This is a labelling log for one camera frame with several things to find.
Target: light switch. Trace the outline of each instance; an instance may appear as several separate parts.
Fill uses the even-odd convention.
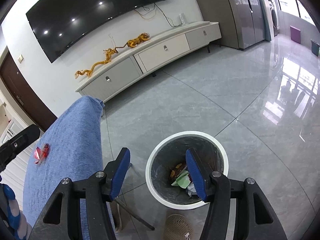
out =
[[[18,57],[18,61],[19,61],[19,63],[21,63],[21,62],[22,62],[22,60],[23,60],[23,56],[20,54],[20,56]]]

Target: stool leg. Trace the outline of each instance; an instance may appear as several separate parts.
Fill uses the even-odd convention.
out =
[[[140,223],[144,224],[147,228],[150,228],[152,231],[155,230],[155,228],[147,223],[145,220],[143,220],[141,217],[139,217],[137,214],[133,213],[131,209],[129,209],[118,197],[114,199],[116,203],[119,204],[120,207],[122,207],[125,211],[127,211],[130,215],[132,215],[136,220],[138,220]]]

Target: glossy floor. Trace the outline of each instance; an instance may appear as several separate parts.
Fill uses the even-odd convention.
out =
[[[148,230],[122,211],[118,239],[162,239],[166,217],[185,215],[199,239],[208,206],[175,211],[156,201],[145,183],[154,147],[185,130],[214,136],[229,159],[229,178],[253,177],[290,240],[300,239],[320,206],[320,61],[278,35],[239,51],[211,46],[148,76],[106,103],[101,120],[104,164],[122,147],[131,151],[121,198],[156,227]],[[227,239],[232,239],[231,202]]]

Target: wall-mounted television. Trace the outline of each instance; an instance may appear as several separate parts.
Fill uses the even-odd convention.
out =
[[[105,22],[158,1],[162,0],[39,0],[26,15],[52,63]]]

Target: door handle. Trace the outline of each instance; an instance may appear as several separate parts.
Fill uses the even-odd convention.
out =
[[[24,103],[22,102],[22,100],[20,99],[20,97],[17,95],[16,98],[17,98],[17,100],[19,101],[19,103],[23,106]]]

